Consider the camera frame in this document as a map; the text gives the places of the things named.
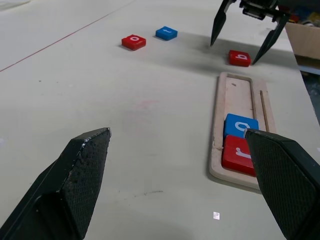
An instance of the red line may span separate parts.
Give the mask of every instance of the red line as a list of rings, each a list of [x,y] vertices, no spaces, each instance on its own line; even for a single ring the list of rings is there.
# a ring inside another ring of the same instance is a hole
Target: red line
[[[101,19],[104,19],[105,17],[109,16],[110,14],[113,14],[114,12],[116,12],[116,11],[118,11],[118,10],[120,10],[120,9],[122,9],[122,8],[124,8],[124,7],[128,6],[128,5],[130,5],[130,4],[132,4],[132,3],[133,3],[133,2],[135,2],[135,1],[136,1],[136,0],[133,0],[133,1],[129,2],[128,4],[126,4],[126,5],[122,6],[122,7],[118,8],[118,9],[116,9],[116,10],[114,10],[114,11],[110,12],[110,13],[108,13],[107,15],[105,15],[105,16],[103,16],[103,17],[100,17],[99,19],[97,19],[97,20],[95,20],[95,21],[93,21],[93,22],[89,23],[88,25],[83,26],[82,28],[80,28],[80,29],[78,29],[78,30],[76,30],[76,31],[74,31],[74,32],[72,32],[72,33],[70,33],[70,34],[69,34],[69,35],[67,35],[67,36],[64,36],[63,38],[59,39],[58,41],[55,41],[54,43],[51,43],[51,44],[50,44],[50,45],[48,45],[48,46],[45,46],[44,48],[42,48],[42,49],[40,49],[40,50],[38,50],[38,51],[36,51],[36,52],[32,53],[32,54],[31,54],[31,55],[29,55],[29,56],[26,56],[25,58],[23,58],[23,59],[21,59],[21,60],[17,61],[16,63],[11,64],[10,66],[7,66],[6,68],[4,68],[4,69],[0,70],[0,72],[2,72],[2,71],[4,71],[4,70],[6,70],[6,69],[8,69],[8,68],[11,68],[12,66],[14,66],[14,65],[16,65],[16,64],[18,64],[18,63],[20,63],[20,62],[22,62],[23,60],[26,60],[26,59],[30,58],[31,56],[33,56],[33,55],[35,55],[35,54],[37,54],[37,53],[39,53],[39,52],[41,52],[41,51],[43,51],[43,50],[45,50],[45,49],[49,48],[50,46],[52,46],[52,45],[54,45],[54,44],[56,44],[56,43],[58,43],[58,42],[62,41],[63,39],[66,39],[67,37],[70,37],[71,35],[73,35],[73,34],[75,34],[75,33],[79,32],[80,30],[85,29],[86,27],[88,27],[88,26],[90,26],[91,24],[94,24],[94,23],[96,23],[96,22],[100,21]]]

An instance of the wooden tray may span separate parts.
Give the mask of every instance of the wooden tray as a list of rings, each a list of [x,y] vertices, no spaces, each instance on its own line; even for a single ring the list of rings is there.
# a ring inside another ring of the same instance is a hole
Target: wooden tray
[[[256,119],[260,130],[276,132],[266,83],[247,76],[222,72],[217,88],[209,171],[216,178],[259,190],[256,177],[227,170],[222,167],[221,162],[227,114]]]

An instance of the red block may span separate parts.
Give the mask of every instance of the red block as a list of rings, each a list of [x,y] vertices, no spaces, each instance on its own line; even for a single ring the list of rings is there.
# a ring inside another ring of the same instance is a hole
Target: red block
[[[249,67],[251,64],[251,58],[248,53],[243,51],[229,51],[229,63],[231,65],[237,65],[242,67]]]
[[[253,177],[256,176],[246,139],[232,135],[225,137],[222,167]]]
[[[145,38],[137,35],[130,35],[122,38],[122,45],[134,51],[144,47],[146,43],[147,41]]]

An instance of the white table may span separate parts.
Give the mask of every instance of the white table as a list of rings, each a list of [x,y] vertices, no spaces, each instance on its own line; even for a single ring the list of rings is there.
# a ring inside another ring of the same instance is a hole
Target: white table
[[[0,72],[0,224],[71,138],[110,127],[86,239],[283,240],[262,195],[209,178],[207,161],[225,71],[266,80],[277,132],[319,159],[320,128],[287,34],[243,68],[226,64],[228,51],[254,58],[274,24],[242,15],[238,4],[210,48],[220,0],[82,2],[35,0],[0,12],[4,69],[114,11]],[[163,26],[178,38],[154,38]],[[146,47],[121,47],[131,34]]]

